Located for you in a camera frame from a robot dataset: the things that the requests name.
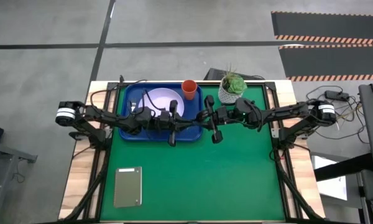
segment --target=green table surface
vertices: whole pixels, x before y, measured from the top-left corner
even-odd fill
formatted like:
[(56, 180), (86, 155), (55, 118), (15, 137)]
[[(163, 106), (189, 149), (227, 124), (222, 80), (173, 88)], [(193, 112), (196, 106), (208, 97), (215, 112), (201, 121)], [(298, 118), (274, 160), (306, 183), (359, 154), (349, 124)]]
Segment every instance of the green table surface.
[[(221, 105), (217, 86), (201, 86)], [(119, 97), (119, 108), (124, 92)], [(244, 97), (265, 109), (261, 86)], [(269, 126), (261, 132), (241, 124), (220, 126), (223, 141), (211, 142), (204, 130), (195, 142), (132, 142), (114, 130), (101, 221), (284, 220)], [(114, 208), (115, 170), (142, 167), (142, 205)]]

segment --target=wooden table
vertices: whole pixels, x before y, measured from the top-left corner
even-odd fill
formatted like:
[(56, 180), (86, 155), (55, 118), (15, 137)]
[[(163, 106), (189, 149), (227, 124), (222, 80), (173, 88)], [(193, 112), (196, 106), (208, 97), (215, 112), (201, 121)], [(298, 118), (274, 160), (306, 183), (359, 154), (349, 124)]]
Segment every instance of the wooden table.
[[(280, 106), (287, 106), (296, 103), (292, 82), (290, 80), (267, 80), (265, 82), (275, 82), (277, 88), (277, 96)], [(108, 81), (95, 81), (91, 82), (90, 89), (88, 91), (88, 97), (86, 104), (90, 104), (90, 95), (98, 90), (106, 90)], [(98, 108), (102, 108), (104, 105), (105, 92), (97, 93), (94, 95), (94, 105)], [(113, 111), (114, 104), (114, 94), (111, 95), (109, 99), (108, 110)], [(274, 106), (274, 102), (270, 100), (270, 106)], [(299, 119), (288, 119), (283, 121), (284, 126), (290, 127), (297, 123)], [(93, 126), (98, 127), (99, 123), (91, 122)], [(302, 139), (297, 139), (296, 143), (305, 146), (306, 141)], [(88, 140), (78, 141), (75, 146), (74, 154), (80, 152), (89, 146)], [(98, 164), (98, 169), (102, 165), (102, 159), (105, 152), (100, 152), (100, 163)], [(71, 213), (74, 207), (79, 203), (80, 199), (84, 196), (88, 188), (88, 182), (90, 179), (91, 166), (93, 164), (94, 149), (88, 149), (85, 152), (79, 154), (72, 160), (69, 176), (67, 180), (67, 186), (63, 195), (62, 206), (58, 218), (65, 218)], [(324, 217), (325, 212), (323, 210), (321, 198), (319, 195), (318, 187), (316, 184), (315, 175), (313, 172), (313, 167), (310, 159), (310, 153), (306, 149), (295, 147), (290, 150), (290, 157), (292, 160), (293, 172), (297, 184), (298, 191), (303, 195), (308, 204), (312, 209), (320, 216)], [(98, 195), (98, 189), (94, 193), (93, 199), (91, 201), (91, 209), (89, 216), (94, 217), (96, 210), (96, 201)], [(287, 189), (288, 204), (290, 207), (290, 214), (295, 217), (295, 210), (293, 205), (293, 198)]]

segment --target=concrete floor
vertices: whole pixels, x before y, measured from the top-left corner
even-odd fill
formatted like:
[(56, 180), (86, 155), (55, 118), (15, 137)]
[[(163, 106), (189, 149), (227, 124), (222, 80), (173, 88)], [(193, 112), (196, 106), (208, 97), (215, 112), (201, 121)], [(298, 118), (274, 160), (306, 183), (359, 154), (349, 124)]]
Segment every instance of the concrete floor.
[[(0, 44), (98, 43), (108, 3), (0, 1)], [(274, 40), (271, 11), (373, 14), (373, 0), (118, 1), (107, 43)], [(0, 223), (57, 219), (75, 142), (68, 137), (70, 129), (55, 124), (55, 113), (60, 100), (85, 99), (95, 54), (95, 49), (0, 50), (0, 127), (6, 130), (3, 144), (39, 155), (34, 165), (20, 164), (26, 181), (12, 185)], [(240, 73), (285, 79), (277, 48), (264, 46), (106, 49), (98, 80), (117, 80), (120, 74), (127, 80), (202, 79), (210, 67), (224, 69), (229, 65)], [(339, 85), (356, 95), (362, 83), (373, 82), (293, 86), (297, 99), (305, 100), (305, 94), (316, 86)], [(319, 131), (344, 136), (358, 128), (356, 120), (345, 123), (340, 131)], [(308, 144), (312, 151), (344, 157), (369, 150), (357, 137), (336, 141), (314, 134)]]

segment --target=black mat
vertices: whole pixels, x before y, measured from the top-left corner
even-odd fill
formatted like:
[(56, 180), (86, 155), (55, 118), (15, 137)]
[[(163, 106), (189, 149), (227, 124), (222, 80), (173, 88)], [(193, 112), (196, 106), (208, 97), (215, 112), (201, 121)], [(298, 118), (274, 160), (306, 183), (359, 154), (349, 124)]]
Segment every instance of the black mat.
[(304, 45), (279, 47), (292, 81), (373, 80), (373, 45)]
[[(226, 75), (225, 70), (210, 68), (203, 80), (221, 80)], [(259, 75), (243, 75), (240, 73), (233, 72), (236, 75), (240, 75), (244, 80), (265, 80)]]
[(373, 16), (272, 12), (276, 39), (373, 44)]

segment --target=warning stripe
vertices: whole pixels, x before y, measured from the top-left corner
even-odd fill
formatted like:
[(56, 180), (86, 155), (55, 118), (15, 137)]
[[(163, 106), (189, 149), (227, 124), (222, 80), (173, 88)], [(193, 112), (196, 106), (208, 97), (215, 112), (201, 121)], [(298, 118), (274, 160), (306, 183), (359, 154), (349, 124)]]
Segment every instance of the warning stripe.
[(337, 44), (337, 45), (283, 45), (280, 49), (304, 49), (304, 48), (338, 48), (338, 47), (373, 47), (373, 44)]
[(329, 15), (329, 16), (369, 16), (369, 17), (373, 17), (373, 15), (366, 15), (366, 14), (341, 14), (341, 13), (320, 13), (320, 12), (271, 11), (271, 14), (274, 14), (274, 13), (311, 14), (311, 15)]
[(373, 80), (373, 74), (367, 75), (307, 75), (287, 77), (292, 82), (310, 81), (348, 81), (348, 80)]
[(304, 36), (304, 35), (276, 35), (277, 40), (304, 40), (310, 42), (328, 42), (328, 43), (340, 43), (340, 44), (355, 44), (358, 47), (372, 47), (373, 39), (362, 39), (362, 38), (346, 38), (346, 37), (315, 37), (315, 36)]

